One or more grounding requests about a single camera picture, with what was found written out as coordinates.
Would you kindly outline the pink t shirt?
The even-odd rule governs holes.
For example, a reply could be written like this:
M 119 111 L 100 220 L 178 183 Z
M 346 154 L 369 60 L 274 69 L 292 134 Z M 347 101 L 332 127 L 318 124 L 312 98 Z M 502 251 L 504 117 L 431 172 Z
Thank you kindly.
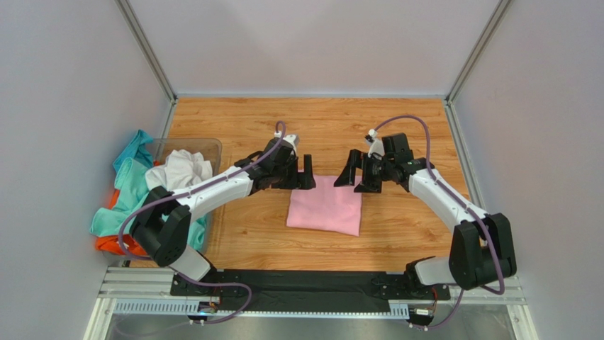
M 354 187 L 335 187 L 334 176 L 316 176 L 316 187 L 293 190 L 286 226 L 337 232 L 358 237 L 362 221 L 362 194 Z

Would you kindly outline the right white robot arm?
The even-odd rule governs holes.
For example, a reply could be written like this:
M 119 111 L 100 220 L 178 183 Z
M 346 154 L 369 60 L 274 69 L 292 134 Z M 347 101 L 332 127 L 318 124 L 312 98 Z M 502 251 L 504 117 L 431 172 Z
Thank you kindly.
M 391 181 L 420 199 L 452 233 L 448 256 L 409 263 L 406 274 L 420 287 L 455 284 L 464 290 L 503 284 L 517 273 L 509 219 L 490 214 L 459 194 L 426 158 L 416 158 L 405 134 L 379 139 L 371 131 L 369 151 L 349 152 L 336 187 L 351 186 L 356 193 L 380 193 Z

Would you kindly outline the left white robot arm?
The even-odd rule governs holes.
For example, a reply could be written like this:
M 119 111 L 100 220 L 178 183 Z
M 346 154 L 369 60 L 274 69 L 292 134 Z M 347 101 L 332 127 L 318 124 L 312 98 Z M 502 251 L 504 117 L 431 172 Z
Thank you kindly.
M 297 145 L 297 135 L 278 132 L 263 150 L 209 180 L 174 191 L 153 188 L 141 209 L 127 219 L 131 224 L 128 234 L 158 266 L 170 267 L 187 280 L 201 281 L 213 266 L 189 246 L 191 224 L 226 203 L 268 188 L 315 188 L 313 158 L 299 156 Z

